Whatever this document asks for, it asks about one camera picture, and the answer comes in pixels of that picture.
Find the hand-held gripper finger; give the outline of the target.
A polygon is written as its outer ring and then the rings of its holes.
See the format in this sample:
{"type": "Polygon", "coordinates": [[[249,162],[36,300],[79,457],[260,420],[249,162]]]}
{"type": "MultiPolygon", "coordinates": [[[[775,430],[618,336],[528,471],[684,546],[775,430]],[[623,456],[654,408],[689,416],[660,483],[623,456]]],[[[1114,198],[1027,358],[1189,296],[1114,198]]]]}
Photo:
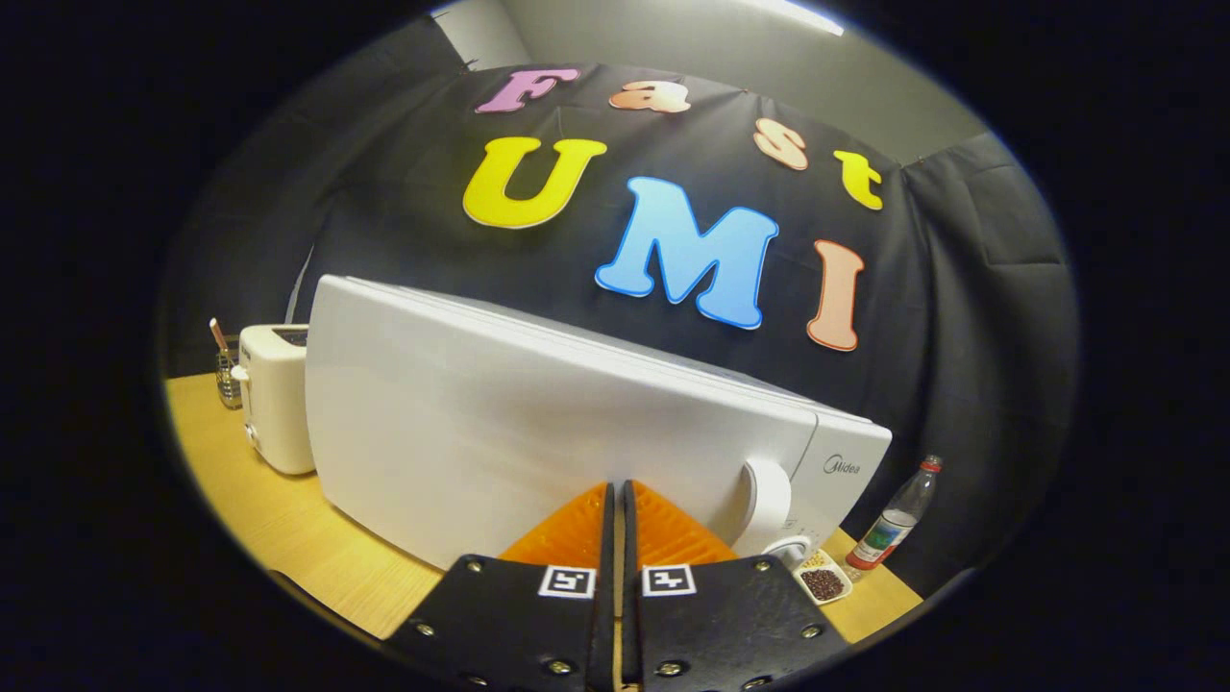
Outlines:
{"type": "Polygon", "coordinates": [[[610,691],[615,489],[597,483],[501,556],[459,556],[383,651],[454,691],[610,691]]]}
{"type": "Polygon", "coordinates": [[[624,498],[624,674],[641,690],[791,690],[847,656],[779,557],[736,556],[640,481],[624,498]]]}

